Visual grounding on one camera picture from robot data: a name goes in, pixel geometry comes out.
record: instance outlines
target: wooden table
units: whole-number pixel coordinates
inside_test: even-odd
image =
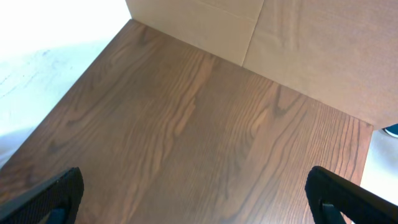
[[[77,223],[308,223],[314,165],[359,184],[373,127],[129,21],[0,171],[78,166]]]

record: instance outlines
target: white floor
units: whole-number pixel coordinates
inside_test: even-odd
[[[129,18],[124,0],[0,2],[0,167]],[[361,186],[398,205],[398,139],[373,133]]]

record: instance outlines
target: wooden tabletop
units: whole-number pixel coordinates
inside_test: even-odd
[[[0,203],[67,167],[77,223],[311,223],[314,165],[359,184],[373,127],[129,21],[0,171]]]

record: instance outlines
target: white surface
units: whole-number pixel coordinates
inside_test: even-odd
[[[130,18],[124,0],[0,2],[0,167]]]
[[[398,205],[398,139],[374,131],[361,187]]]

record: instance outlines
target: brown cardboard panel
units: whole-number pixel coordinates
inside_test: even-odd
[[[243,64],[263,0],[126,0],[132,18]]]
[[[382,128],[398,123],[398,1],[265,1],[244,67]]]

